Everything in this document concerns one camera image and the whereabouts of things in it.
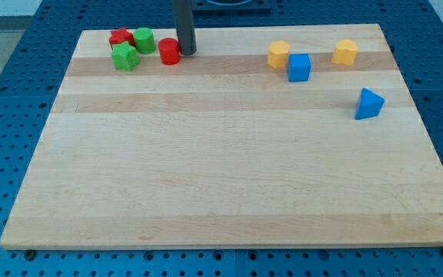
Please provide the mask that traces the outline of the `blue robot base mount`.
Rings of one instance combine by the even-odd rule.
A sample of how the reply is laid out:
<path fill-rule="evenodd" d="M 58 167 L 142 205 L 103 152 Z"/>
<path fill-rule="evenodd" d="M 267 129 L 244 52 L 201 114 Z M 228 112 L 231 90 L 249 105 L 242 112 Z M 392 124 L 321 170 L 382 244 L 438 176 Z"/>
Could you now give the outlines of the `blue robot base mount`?
<path fill-rule="evenodd" d="M 192 0 L 195 12 L 245 12 L 271 10 L 271 0 Z"/>

